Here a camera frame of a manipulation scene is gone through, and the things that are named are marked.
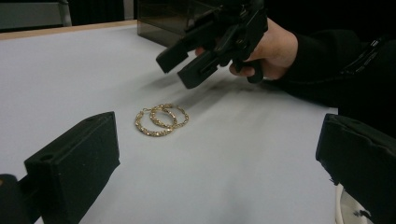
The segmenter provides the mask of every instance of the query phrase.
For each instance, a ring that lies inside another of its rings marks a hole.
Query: white table
[[[167,75],[156,64],[163,49],[135,25],[1,40],[0,174],[21,179],[28,157],[114,111],[121,165],[81,223],[333,224],[334,185],[315,152],[336,110],[227,68],[187,90],[183,64]],[[140,133],[136,114],[163,103],[183,107],[189,123]]]

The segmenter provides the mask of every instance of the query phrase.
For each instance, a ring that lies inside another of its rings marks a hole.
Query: gold hoop earring
[[[187,122],[189,122],[189,119],[190,119],[189,115],[186,113],[186,111],[184,111],[184,109],[182,109],[182,108],[181,108],[180,106],[178,106],[178,105],[164,104],[164,105],[158,105],[158,106],[156,106],[156,107],[160,107],[161,110],[165,111],[166,113],[171,113],[169,110],[167,110],[168,108],[176,108],[176,109],[178,109],[178,110],[184,115],[184,120],[183,120],[183,122],[174,123],[171,127],[169,127],[168,125],[165,125],[163,122],[161,122],[160,120],[158,120],[158,119],[156,118],[156,116],[155,116],[155,114],[157,113],[156,110],[151,110],[150,118],[151,118],[152,122],[153,122],[154,124],[160,126],[160,127],[163,127],[163,128],[174,128],[174,129],[176,129],[176,128],[181,128],[181,127],[183,127],[184,125],[187,124]]]
[[[158,106],[155,106],[155,107],[153,107],[152,109],[146,109],[146,108],[144,108],[143,110],[141,110],[138,114],[137,114],[137,116],[136,116],[136,118],[135,118],[135,120],[134,120],[134,125],[136,126],[136,128],[141,132],[141,133],[143,133],[143,134],[145,134],[145,135],[148,135],[148,136],[153,136],[153,137],[161,137],[161,136],[166,136],[166,135],[168,135],[169,133],[171,133],[174,129],[173,129],[173,127],[172,126],[170,126],[169,128],[167,128],[167,129],[165,129],[165,130],[163,130],[163,131],[160,131],[160,132],[155,132],[155,131],[150,131],[150,130],[148,130],[148,129],[146,129],[146,128],[144,128],[143,126],[142,126],[142,124],[141,124],[141,119],[143,118],[143,116],[144,116],[144,114],[145,114],[145,112],[148,112],[148,111],[157,111],[158,109],[161,109],[160,107],[158,107]],[[164,112],[166,112],[167,114],[169,114],[171,117],[172,117],[172,120],[173,120],[173,122],[174,123],[177,123],[177,119],[176,119],[176,116],[173,114],[173,113],[171,113],[170,111],[168,111],[168,110],[163,110]]]

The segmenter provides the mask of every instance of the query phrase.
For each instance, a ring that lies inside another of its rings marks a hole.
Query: finger
[[[242,67],[241,71],[237,72],[235,65],[230,65],[230,72],[239,77],[252,77],[255,74],[254,68],[250,66]]]

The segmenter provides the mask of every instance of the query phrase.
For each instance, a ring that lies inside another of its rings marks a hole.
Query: gray surface
[[[22,178],[33,153],[115,111],[121,165],[81,223],[333,224],[335,190],[315,151],[336,110],[226,68],[187,90],[180,67],[164,75],[156,64],[162,50],[135,26],[0,41],[0,173]],[[163,103],[190,122],[140,133],[136,114]]]

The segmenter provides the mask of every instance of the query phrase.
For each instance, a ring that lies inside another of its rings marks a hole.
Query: wall
[[[134,0],[124,0],[125,20],[134,19]]]

